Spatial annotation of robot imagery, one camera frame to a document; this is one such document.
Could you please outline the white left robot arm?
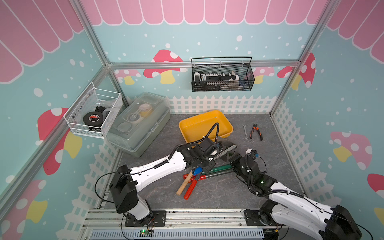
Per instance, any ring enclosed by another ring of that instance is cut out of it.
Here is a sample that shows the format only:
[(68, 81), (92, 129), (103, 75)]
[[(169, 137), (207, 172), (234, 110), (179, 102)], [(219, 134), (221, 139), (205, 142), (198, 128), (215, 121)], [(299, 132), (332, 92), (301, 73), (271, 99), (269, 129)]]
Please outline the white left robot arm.
[(201, 167), (204, 172), (209, 172), (215, 166), (216, 159), (225, 155), (227, 149), (223, 141), (212, 143), (206, 139), (200, 144), (178, 145), (168, 156), (144, 166), (131, 169), (126, 165), (119, 167), (112, 173), (109, 186), (116, 212), (129, 213), (138, 221), (148, 222), (153, 214), (138, 192), (163, 177), (188, 168)]

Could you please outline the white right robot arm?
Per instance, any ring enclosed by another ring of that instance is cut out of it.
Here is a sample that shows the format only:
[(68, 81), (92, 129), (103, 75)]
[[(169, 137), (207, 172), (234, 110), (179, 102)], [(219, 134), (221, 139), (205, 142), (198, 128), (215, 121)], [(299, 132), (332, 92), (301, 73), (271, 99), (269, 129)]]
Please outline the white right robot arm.
[(261, 172), (257, 151), (245, 156), (235, 151), (226, 154), (235, 174), (255, 196), (266, 198), (259, 210), (261, 222), (273, 222), (296, 229), (317, 240), (360, 240), (363, 236), (349, 211), (331, 207), (299, 194)]

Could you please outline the translucent green storage box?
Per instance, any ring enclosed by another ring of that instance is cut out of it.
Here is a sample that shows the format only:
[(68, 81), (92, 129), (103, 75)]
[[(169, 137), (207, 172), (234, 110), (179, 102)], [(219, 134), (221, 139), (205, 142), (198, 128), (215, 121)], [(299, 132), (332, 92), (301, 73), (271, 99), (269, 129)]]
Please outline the translucent green storage box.
[(144, 92), (116, 117), (107, 140), (120, 150), (140, 157), (170, 120), (166, 98)]

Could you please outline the yellow plastic tray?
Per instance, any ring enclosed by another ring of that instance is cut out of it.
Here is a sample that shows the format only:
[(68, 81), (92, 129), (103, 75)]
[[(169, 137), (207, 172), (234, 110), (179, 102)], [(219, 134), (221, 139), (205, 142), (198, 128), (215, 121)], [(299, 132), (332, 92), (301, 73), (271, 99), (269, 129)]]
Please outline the yellow plastic tray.
[(215, 123), (219, 123), (219, 137), (223, 139), (234, 131), (230, 121), (218, 110), (184, 119), (180, 121), (179, 128), (186, 143), (190, 143), (203, 138)]

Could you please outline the small steel wrench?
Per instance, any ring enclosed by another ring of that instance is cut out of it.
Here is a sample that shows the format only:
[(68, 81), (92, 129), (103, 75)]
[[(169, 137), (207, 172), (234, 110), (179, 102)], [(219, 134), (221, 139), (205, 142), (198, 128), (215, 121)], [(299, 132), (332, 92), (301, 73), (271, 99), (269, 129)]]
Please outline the small steel wrench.
[(247, 140), (249, 140), (249, 137), (248, 137), (246, 125), (243, 125), (243, 129), (244, 129), (244, 133), (245, 133), (245, 140), (247, 141)]

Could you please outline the orange black pliers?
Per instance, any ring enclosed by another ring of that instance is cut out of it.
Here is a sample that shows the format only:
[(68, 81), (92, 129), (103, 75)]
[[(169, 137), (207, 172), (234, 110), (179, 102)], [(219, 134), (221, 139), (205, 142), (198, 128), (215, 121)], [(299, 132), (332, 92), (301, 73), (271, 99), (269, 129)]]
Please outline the orange black pliers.
[(253, 124), (253, 127), (252, 127), (251, 132), (250, 132), (250, 136), (249, 136), (250, 139), (253, 138), (254, 132), (257, 132), (257, 134), (259, 135), (260, 141), (263, 141), (264, 137), (263, 137), (263, 135), (260, 131), (260, 128), (258, 127), (257, 124)]

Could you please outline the white socket set holder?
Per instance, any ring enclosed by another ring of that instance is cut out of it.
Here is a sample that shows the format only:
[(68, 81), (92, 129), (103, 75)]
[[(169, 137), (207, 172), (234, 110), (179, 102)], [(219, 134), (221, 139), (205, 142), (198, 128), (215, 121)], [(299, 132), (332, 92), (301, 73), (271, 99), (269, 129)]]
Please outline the white socket set holder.
[(193, 86), (198, 88), (207, 86), (229, 88), (231, 84), (238, 83), (239, 81), (240, 77), (234, 71), (227, 75), (224, 73), (194, 72), (193, 76)]

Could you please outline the black tape roll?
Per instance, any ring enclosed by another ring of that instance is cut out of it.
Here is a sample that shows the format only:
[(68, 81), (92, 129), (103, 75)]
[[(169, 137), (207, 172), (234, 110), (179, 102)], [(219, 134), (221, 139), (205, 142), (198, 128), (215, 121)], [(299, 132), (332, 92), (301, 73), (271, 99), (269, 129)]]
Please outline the black tape roll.
[(100, 112), (89, 112), (83, 117), (86, 126), (99, 128), (103, 124), (103, 114)]

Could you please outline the green handled small hoe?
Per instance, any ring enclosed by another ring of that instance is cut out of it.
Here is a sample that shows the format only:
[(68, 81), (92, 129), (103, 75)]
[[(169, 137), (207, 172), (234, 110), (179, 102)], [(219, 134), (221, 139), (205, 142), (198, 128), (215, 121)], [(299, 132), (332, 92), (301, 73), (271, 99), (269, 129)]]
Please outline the green handled small hoe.
[(206, 176), (207, 174), (213, 174), (213, 173), (216, 173), (216, 172), (221, 172), (221, 171), (225, 171), (225, 170), (231, 170), (232, 167), (231, 165), (223, 165), (223, 166), (220, 166), (220, 167), (215, 167), (213, 169), (211, 169), (209, 172), (202, 172), (202, 175)]

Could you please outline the wooden handled small hoe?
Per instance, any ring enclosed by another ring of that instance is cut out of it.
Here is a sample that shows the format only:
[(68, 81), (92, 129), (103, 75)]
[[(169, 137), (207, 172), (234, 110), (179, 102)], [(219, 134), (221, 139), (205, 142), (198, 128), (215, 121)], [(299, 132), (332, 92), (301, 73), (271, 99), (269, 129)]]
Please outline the wooden handled small hoe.
[(181, 186), (179, 187), (179, 189), (177, 190), (176, 194), (178, 196), (180, 196), (182, 194), (182, 192), (185, 190), (185, 188), (187, 187), (187, 185), (189, 183), (191, 183), (193, 180), (194, 180), (195, 176), (193, 174), (193, 172), (191, 171), (187, 177), (184, 179), (183, 183), (181, 184)]

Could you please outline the clear acrylic wall bin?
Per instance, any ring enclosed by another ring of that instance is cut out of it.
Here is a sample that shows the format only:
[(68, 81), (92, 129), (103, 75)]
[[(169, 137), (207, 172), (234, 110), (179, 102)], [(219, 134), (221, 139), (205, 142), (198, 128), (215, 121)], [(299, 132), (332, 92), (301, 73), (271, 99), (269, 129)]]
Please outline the clear acrylic wall bin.
[[(120, 93), (98, 89), (90, 83), (64, 114), (64, 119), (74, 135), (105, 139), (122, 106)], [(83, 117), (89, 112), (103, 114), (104, 122), (101, 127), (84, 124)]]

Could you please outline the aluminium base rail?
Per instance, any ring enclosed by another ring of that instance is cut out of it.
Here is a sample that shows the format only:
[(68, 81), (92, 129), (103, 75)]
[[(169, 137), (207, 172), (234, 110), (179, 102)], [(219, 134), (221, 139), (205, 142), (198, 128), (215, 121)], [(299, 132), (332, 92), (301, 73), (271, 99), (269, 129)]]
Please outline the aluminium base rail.
[(91, 210), (80, 240), (278, 240), (288, 227), (264, 226), (244, 209), (168, 209), (149, 225), (127, 227), (113, 210)]

